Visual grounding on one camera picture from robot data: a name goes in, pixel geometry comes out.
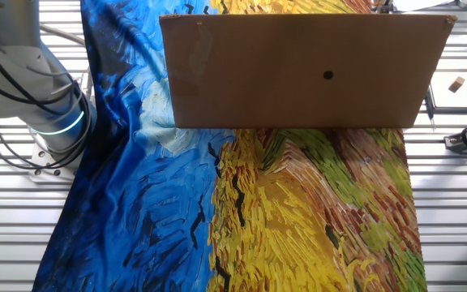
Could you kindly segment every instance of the black cable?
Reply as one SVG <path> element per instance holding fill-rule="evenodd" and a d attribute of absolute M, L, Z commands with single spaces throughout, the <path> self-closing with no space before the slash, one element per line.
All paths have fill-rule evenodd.
<path fill-rule="evenodd" d="M 32 103 L 31 101 L 26 100 L 26 99 L 21 98 L 21 97 L 17 97 L 17 96 L 15 96 L 15 95 L 11 95 L 10 93 L 5 92 L 5 91 L 3 91 L 3 90 L 1 90 L 1 89 L 0 89 L 0 94 L 1 94 L 2 96 L 4 96 L 4 97 L 8 98 L 8 99 L 13 100 L 13 101 L 18 101 L 18 102 L 22 102 L 22 103 L 24 103 L 24 104 L 33 105 L 33 103 Z M 43 105 L 51 105 L 51 104 L 53 104 L 53 103 L 55 103 L 55 102 L 57 102 L 57 101 L 60 101 L 63 97 L 64 97 L 64 96 L 56 97 L 56 98 L 54 98 L 54 99 L 51 100 L 51 101 L 44 101 L 42 104 L 43 104 Z"/>
<path fill-rule="evenodd" d="M 86 96 L 82 93 L 82 90 L 79 90 L 79 97 L 77 97 L 77 103 L 76 104 L 73 104 L 73 106 L 71 107 L 70 111 L 68 112 L 68 114 L 73 111 L 75 109 L 75 107 L 78 105 L 80 106 L 80 100 L 82 98 L 86 98 Z M 49 121 L 48 123 L 51 123 L 51 122 L 58 122 L 61 118 L 63 117 L 60 117 L 60 118 L 57 118 L 53 121 Z M 33 129 L 31 127 L 28 127 L 28 130 L 30 131 L 30 135 L 32 135 L 32 138 L 33 140 L 36 142 L 36 144 L 41 148 L 43 149 L 45 152 L 47 152 L 48 154 L 52 154 L 52 155 L 62 155 L 64 153 L 67 153 L 69 152 L 70 150 L 72 150 L 74 147 L 77 147 L 78 144 L 80 143 L 81 139 L 83 138 L 83 136 L 80 136 L 80 138 L 75 141 L 71 146 L 67 147 L 67 148 L 64 148 L 63 150 L 60 150 L 60 151 L 57 151 L 57 150 L 53 150 L 53 149 L 46 149 L 46 148 L 43 148 L 43 146 L 41 145 L 41 142 L 38 141 L 36 139 L 36 137 L 34 137 L 34 133 L 32 133 Z"/>
<path fill-rule="evenodd" d="M 6 80 L 8 80 L 8 82 L 10 82 L 15 87 L 15 89 L 17 89 L 19 92 L 21 92 L 21 94 L 23 94 L 24 97 L 26 97 L 34 105 L 37 105 L 42 110 L 45 110 L 45 111 L 47 111 L 47 112 L 49 112 L 51 114 L 63 115 L 62 113 L 60 113 L 60 112 L 58 112 L 56 110 L 53 110 L 53 109 L 50 109 L 50 108 L 44 106 L 44 104 L 42 102 L 35 99 L 28 91 L 26 91 L 26 89 L 24 89 L 21 85 L 19 85 L 17 83 L 17 81 L 15 81 L 15 79 L 12 78 L 12 76 L 10 74 L 8 74 L 8 72 L 5 70 L 5 68 L 3 68 L 1 63 L 0 63 L 0 73 L 5 77 Z"/>
<path fill-rule="evenodd" d="M 45 165 L 45 166 L 37 165 L 37 164 L 35 164 L 35 163 L 31 162 L 31 161 L 28 161 L 28 160 L 22 158 L 18 153 L 16 153 L 14 150 L 12 150 L 10 145 L 8 145 L 8 143 L 2 138 L 1 132 L 0 132 L 0 140 L 1 140 L 2 144 L 12 154 L 14 154 L 14 156 L 16 156 L 18 159 L 20 159 L 21 161 L 23 161 L 25 163 L 28 163 L 29 165 L 32 165 L 32 166 L 17 165 L 15 163 L 13 163 L 12 161 L 10 161 L 9 159 L 5 158 L 1 154 L 1 152 L 0 152 L 0 157 L 6 163 L 8 163 L 9 165 L 12 165 L 14 167 L 17 167 L 17 168 L 20 168 L 20 169 L 23 169 L 23 170 L 44 170 L 44 169 L 55 170 L 55 169 L 59 169 L 59 168 L 62 168 L 62 167 L 65 167 L 65 166 L 69 165 L 71 162 L 73 162 L 82 153 L 82 151 L 88 146 L 88 143 L 89 143 L 88 133 L 89 133 L 89 130 L 91 129 L 91 115 L 89 114 L 89 104 L 88 104 L 88 100 L 87 100 L 86 97 L 83 97 L 80 100 L 80 106 L 81 106 L 81 110 L 86 114 L 86 120 L 85 120 L 85 126 L 86 127 L 85 127 L 85 130 L 84 130 L 84 133 L 82 133 L 82 135 L 79 137 L 79 139 L 74 142 L 74 145 L 78 144 L 79 147 L 73 147 L 63 158 L 59 159 L 58 161 L 54 162 L 51 165 Z"/>

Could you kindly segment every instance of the yellow brushstroke pattern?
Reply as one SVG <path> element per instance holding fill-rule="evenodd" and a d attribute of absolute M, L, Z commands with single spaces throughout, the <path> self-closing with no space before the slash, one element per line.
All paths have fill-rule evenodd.
<path fill-rule="evenodd" d="M 212 0 L 212 8 L 369 12 L 364 0 Z M 327 135 L 239 130 L 222 148 L 208 291 L 426 290 L 401 131 Z"/>
<path fill-rule="evenodd" d="M 306 191 L 285 170 L 259 174 L 254 131 L 238 131 L 237 140 L 222 149 L 222 175 L 212 201 L 211 267 L 217 256 L 231 275 L 229 291 L 349 290 L 341 255 L 311 211 Z M 234 176 L 245 194 L 244 227 Z M 223 290 L 224 284 L 216 275 L 208 290 Z"/>

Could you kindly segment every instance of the hole in cardboard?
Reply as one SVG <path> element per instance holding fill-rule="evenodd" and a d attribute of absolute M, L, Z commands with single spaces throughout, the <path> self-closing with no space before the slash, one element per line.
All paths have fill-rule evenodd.
<path fill-rule="evenodd" d="M 325 80 L 331 80 L 332 77 L 334 77 L 334 73 L 332 73 L 332 71 L 325 71 L 325 72 L 323 73 L 323 78 L 324 78 Z"/>

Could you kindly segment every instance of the metal bracket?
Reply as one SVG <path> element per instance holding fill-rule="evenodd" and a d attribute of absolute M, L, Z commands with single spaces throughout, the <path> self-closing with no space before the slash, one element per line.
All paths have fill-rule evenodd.
<path fill-rule="evenodd" d="M 462 133 L 444 137 L 446 149 L 458 153 L 467 154 L 467 146 L 462 142 Z"/>
<path fill-rule="evenodd" d="M 53 164 L 55 160 L 37 144 L 33 146 L 32 162 L 37 165 Z M 72 184 L 76 169 L 62 167 L 58 170 L 29 170 L 28 176 L 35 183 Z"/>

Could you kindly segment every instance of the cardboard panel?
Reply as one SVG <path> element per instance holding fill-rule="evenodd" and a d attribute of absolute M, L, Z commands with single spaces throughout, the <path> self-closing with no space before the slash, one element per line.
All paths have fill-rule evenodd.
<path fill-rule="evenodd" d="M 177 127 L 411 127 L 446 15 L 162 16 Z"/>

